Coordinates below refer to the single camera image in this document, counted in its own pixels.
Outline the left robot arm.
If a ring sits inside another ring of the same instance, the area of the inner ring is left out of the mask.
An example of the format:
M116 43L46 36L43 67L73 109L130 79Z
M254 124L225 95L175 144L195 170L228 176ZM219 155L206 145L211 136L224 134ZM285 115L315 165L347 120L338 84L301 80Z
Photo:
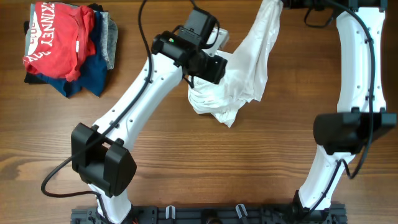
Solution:
M72 132L72 168L94 194L97 206L72 211L72 223L135 223L127 187L137 166L135 141L160 102L182 80L217 84L227 61L217 55L228 41L219 21L194 8L187 21L155 36L147 61L118 102L92 126Z

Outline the white t-shirt black print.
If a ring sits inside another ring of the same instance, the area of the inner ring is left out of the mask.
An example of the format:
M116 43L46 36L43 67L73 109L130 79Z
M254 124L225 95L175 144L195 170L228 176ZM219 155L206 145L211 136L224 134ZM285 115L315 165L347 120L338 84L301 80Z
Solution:
M233 53L218 51L228 63L218 85L193 79L188 101L198 114L211 114L231 127L238 110L252 100L261 101L268 81L267 63L280 29L283 3L266 0L261 3L247 36Z

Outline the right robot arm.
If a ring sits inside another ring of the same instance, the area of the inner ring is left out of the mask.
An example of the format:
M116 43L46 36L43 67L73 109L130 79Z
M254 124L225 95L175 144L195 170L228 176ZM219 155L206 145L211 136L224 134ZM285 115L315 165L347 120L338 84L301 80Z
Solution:
M338 215L331 198L342 174L354 179L371 144L397 125L397 115L386 111L381 84L381 34L388 2L297 0L283 4L308 12L332 9L327 24L335 21L340 37L337 111L319 114L314 120L315 158L285 216L289 223L335 222Z

